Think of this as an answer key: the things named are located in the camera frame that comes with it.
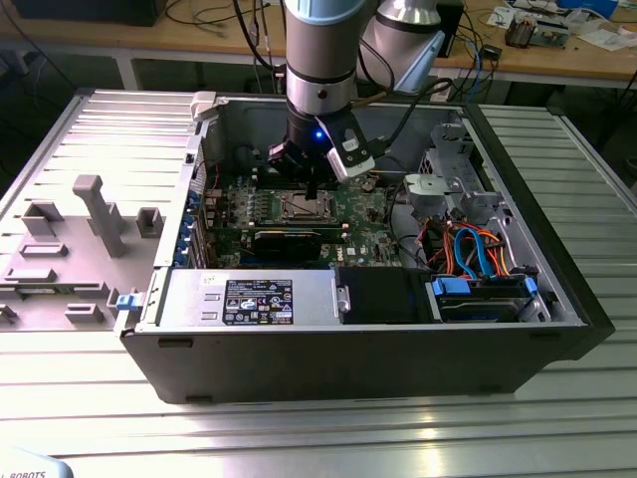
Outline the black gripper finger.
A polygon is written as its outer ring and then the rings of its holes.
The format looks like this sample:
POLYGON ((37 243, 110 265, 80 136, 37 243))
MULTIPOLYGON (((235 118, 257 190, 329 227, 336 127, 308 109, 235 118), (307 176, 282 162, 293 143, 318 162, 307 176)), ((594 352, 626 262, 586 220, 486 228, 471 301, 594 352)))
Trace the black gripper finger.
POLYGON ((318 197, 320 190, 332 188, 332 169, 329 165, 315 165, 313 178, 313 198, 318 197))
POLYGON ((314 198, 314 166, 308 155, 293 142, 285 141, 271 146, 268 163, 288 180, 303 185, 306 199, 314 198))

